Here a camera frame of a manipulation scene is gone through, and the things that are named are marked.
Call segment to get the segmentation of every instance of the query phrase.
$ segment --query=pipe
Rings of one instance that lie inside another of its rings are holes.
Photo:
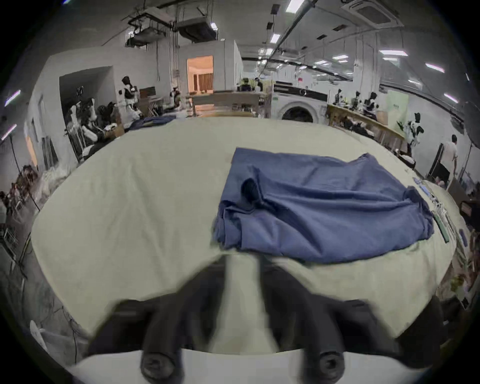
[[[259,61],[258,58],[256,57],[242,57],[241,58],[242,60],[244,61]],[[337,74],[335,75],[334,73],[332,72],[329,72],[329,71],[326,71],[322,68],[314,68],[312,67],[311,65],[307,65],[307,64],[298,64],[297,62],[294,62],[294,61],[287,61],[285,62],[285,60],[279,60],[279,59],[264,59],[264,60],[267,60],[267,62],[270,62],[270,63],[276,63],[276,64],[284,64],[284,65],[295,65],[296,67],[301,67],[301,66],[305,66],[307,67],[308,69],[310,69],[311,71],[315,71],[315,72],[320,72],[320,73],[326,73],[330,76],[333,76],[335,77],[336,79],[338,80],[342,80],[342,81],[353,81],[353,79],[350,79],[348,77],[345,77],[343,75],[340,75],[340,74]]]
[[[307,3],[302,7],[300,13],[295,17],[295,19],[293,20],[293,23],[290,27],[288,27],[287,31],[283,34],[283,36],[281,37],[281,39],[277,42],[277,44],[275,45],[275,48],[274,50],[272,51],[272,54],[270,56],[273,56],[275,55],[275,53],[278,51],[278,49],[280,48],[280,46],[284,43],[284,41],[287,39],[287,37],[292,33],[292,31],[295,29],[295,27],[297,26],[297,24],[300,22],[300,20],[306,15],[306,13],[315,6],[315,4],[317,3],[318,0],[307,0]],[[262,73],[264,72],[265,70],[265,66],[263,67],[263,69],[261,70],[261,72],[259,73],[259,77],[262,75]]]

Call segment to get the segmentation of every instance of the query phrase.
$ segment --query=blue tool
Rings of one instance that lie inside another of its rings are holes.
[[[467,237],[465,236],[465,233],[464,233],[463,229],[461,229],[459,232],[460,232],[460,236],[461,236],[462,241],[463,241],[463,246],[466,247],[468,245]]]

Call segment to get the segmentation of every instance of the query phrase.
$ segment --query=ceiling duct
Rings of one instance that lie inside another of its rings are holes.
[[[127,47],[143,47],[165,37],[166,33],[153,27],[148,27],[127,40]]]
[[[398,14],[379,0],[353,0],[342,9],[377,29],[403,26]]]
[[[184,38],[194,43],[216,40],[216,31],[212,29],[206,17],[197,17],[177,23],[175,29]]]
[[[300,52],[296,49],[279,48],[278,51],[280,52],[283,60],[296,60],[300,56]]]

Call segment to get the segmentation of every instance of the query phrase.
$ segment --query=air conditioning unit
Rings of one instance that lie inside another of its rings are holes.
[[[342,9],[377,29],[403,26],[398,14],[379,0],[353,0]]]
[[[282,60],[293,61],[300,56],[300,52],[297,51],[296,49],[280,48],[279,51],[280,51]]]

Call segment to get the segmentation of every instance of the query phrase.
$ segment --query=washing machine door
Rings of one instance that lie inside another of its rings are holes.
[[[318,124],[318,113],[307,103],[303,101],[291,101],[277,115],[281,120],[303,121]]]

